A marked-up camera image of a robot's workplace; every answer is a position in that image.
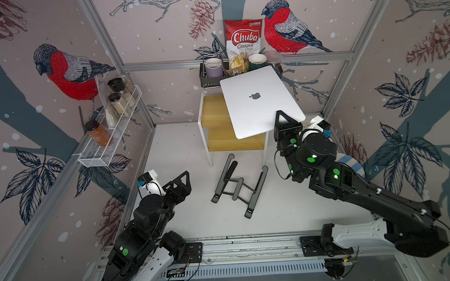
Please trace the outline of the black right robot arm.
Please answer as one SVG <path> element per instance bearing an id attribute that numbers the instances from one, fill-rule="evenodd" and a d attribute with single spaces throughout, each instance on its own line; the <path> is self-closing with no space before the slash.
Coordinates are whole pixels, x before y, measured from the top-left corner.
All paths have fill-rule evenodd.
<path id="1" fill-rule="evenodd" d="M 288 179 L 302 183 L 318 195 L 360 206 L 382 218 L 384 242 L 413 257 L 431 257 L 450 245 L 446 230 L 434 225 L 439 205 L 415 202 L 366 181 L 350 166 L 337 162 L 337 145 L 329 139 L 330 124 L 315 117 L 308 128 L 283 111 L 276 112 L 276 153 L 285 158 Z"/>

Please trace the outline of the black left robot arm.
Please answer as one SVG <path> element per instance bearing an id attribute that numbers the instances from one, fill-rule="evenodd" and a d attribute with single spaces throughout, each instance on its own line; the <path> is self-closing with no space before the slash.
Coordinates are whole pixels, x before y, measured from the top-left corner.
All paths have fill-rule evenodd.
<path id="1" fill-rule="evenodd" d="M 190 174 L 185 171 L 164 186 L 148 171 L 137 178 L 141 200 L 132 220 L 118 235 L 109 253 L 101 281 L 157 281 L 172 264 L 182 262 L 185 271 L 197 260 L 186 240 L 165 228 L 175 215 L 175 206 L 191 193 Z"/>

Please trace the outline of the silver laptop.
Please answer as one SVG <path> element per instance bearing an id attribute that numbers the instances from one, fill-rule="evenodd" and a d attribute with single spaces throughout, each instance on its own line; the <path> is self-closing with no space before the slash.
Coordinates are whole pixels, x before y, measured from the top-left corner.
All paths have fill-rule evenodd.
<path id="1" fill-rule="evenodd" d="M 281 110 L 298 122 L 306 119 L 272 67 L 262 67 L 220 82 L 237 139 L 269 132 Z"/>

